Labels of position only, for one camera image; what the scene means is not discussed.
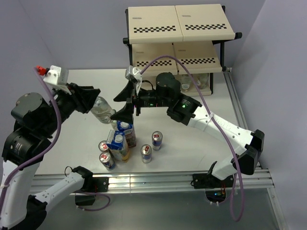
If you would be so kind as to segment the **clear bottle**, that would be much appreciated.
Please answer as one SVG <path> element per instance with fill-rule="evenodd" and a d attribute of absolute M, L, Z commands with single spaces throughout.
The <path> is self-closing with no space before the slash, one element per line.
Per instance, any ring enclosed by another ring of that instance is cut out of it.
<path fill-rule="evenodd" d="M 98 96 L 91 109 L 91 113 L 102 124 L 110 124 L 112 122 L 111 116 L 116 112 L 109 103 L 101 96 Z"/>
<path fill-rule="evenodd" d="M 188 74 L 183 74 L 180 76 L 180 85 L 182 92 L 188 92 L 194 88 L 194 83 Z"/>
<path fill-rule="evenodd" d="M 196 83 L 200 90 L 205 89 L 208 83 L 210 74 L 209 73 L 200 73 L 196 76 Z"/>

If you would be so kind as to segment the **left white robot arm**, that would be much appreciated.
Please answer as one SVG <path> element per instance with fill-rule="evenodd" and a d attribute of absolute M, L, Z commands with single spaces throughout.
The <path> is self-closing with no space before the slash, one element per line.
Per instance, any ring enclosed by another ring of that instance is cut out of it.
<path fill-rule="evenodd" d="M 0 227 L 3 230 L 35 230 L 47 213 L 71 193 L 94 191 L 93 173 L 81 166 L 49 189 L 30 194 L 34 175 L 51 147 L 58 127 L 77 111 L 88 113 L 100 94 L 92 86 L 68 85 L 69 93 L 55 90 L 50 102 L 36 92 L 21 96 L 11 115 L 14 129 L 4 143 L 0 195 Z"/>

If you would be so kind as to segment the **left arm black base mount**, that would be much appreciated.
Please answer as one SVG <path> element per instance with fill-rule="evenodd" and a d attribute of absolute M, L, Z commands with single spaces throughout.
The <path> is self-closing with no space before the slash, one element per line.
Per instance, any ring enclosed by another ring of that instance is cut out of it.
<path fill-rule="evenodd" d="M 81 191 L 89 193 L 103 193 L 108 191 L 108 186 L 108 177 L 91 177 L 89 179 L 85 179 Z"/>

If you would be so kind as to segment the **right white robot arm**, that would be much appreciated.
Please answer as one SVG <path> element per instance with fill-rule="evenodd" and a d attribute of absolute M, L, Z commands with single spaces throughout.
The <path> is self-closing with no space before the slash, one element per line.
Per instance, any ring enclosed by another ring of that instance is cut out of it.
<path fill-rule="evenodd" d="M 180 91 L 180 82 L 170 72 L 155 78 L 155 89 L 137 89 L 136 80 L 129 78 L 125 88 L 114 98 L 125 106 L 112 115 L 112 119 L 133 123 L 133 116 L 141 108 L 166 107 L 166 114 L 176 122 L 196 128 L 225 141 L 231 146 L 231 157 L 214 162 L 208 173 L 208 183 L 219 186 L 226 177 L 235 173 L 253 175 L 263 151 L 265 134 L 234 125 L 213 112 L 207 111 L 199 101 Z"/>

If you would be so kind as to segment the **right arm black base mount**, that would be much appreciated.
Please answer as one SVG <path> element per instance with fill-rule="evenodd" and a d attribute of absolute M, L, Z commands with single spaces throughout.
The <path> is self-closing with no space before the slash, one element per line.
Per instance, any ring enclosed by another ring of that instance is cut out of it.
<path fill-rule="evenodd" d="M 230 188 L 234 184 L 234 177 L 228 176 L 224 180 L 220 180 L 211 174 L 195 173 L 192 175 L 190 185 L 194 189 L 217 189 L 217 188 Z"/>

